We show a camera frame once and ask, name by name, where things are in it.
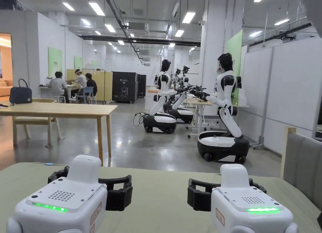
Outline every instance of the warning label sticker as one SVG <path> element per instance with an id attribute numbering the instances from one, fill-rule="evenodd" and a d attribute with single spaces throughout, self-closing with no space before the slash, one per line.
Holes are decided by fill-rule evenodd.
<path id="1" fill-rule="evenodd" d="M 95 209 L 94 213 L 91 216 L 91 224 L 95 221 L 96 217 L 98 216 L 99 212 L 102 209 L 102 202 L 97 206 L 97 208 Z"/>
<path id="2" fill-rule="evenodd" d="M 220 213 L 220 211 L 216 208 L 216 217 L 217 219 L 225 226 L 225 217 Z"/>

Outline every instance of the wheeled robot base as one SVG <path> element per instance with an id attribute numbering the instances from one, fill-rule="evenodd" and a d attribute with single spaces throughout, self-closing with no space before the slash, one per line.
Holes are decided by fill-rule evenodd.
<path id="1" fill-rule="evenodd" d="M 249 150 L 249 141 L 234 138 L 223 131 L 205 131 L 198 136 L 199 154 L 207 161 L 218 161 L 227 156 L 236 156 L 234 163 L 244 164 Z"/>
<path id="2" fill-rule="evenodd" d="M 169 114 L 148 115 L 143 118 L 144 129 L 147 133 L 153 132 L 153 128 L 158 128 L 167 134 L 172 134 L 177 126 L 177 120 Z"/>

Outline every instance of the sofa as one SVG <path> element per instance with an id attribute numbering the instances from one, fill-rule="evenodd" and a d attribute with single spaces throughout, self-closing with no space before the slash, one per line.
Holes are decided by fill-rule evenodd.
<path id="1" fill-rule="evenodd" d="M 13 87 L 12 79 L 0 79 L 0 97 L 10 96 L 10 89 Z"/>

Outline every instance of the black robot head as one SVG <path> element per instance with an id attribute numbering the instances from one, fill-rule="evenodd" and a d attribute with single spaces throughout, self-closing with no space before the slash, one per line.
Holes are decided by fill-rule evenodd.
<path id="1" fill-rule="evenodd" d="M 225 53 L 220 55 L 218 58 L 220 67 L 223 68 L 225 71 L 232 70 L 232 56 L 230 53 Z"/>
<path id="2" fill-rule="evenodd" d="M 168 71 L 170 68 L 170 64 L 171 64 L 171 62 L 169 60 L 164 59 L 162 61 L 161 71 L 163 71 L 163 72 Z"/>

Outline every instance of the black handbag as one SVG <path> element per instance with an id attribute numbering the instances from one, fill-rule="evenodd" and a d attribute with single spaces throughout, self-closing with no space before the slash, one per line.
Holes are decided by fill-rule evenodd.
<path id="1" fill-rule="evenodd" d="M 20 86 L 20 80 L 26 83 L 26 87 Z M 18 81 L 19 87 L 12 87 L 10 90 L 10 98 L 9 101 L 12 104 L 25 104 L 32 102 L 32 91 L 31 88 L 28 87 L 27 82 L 24 79 L 19 79 Z"/>

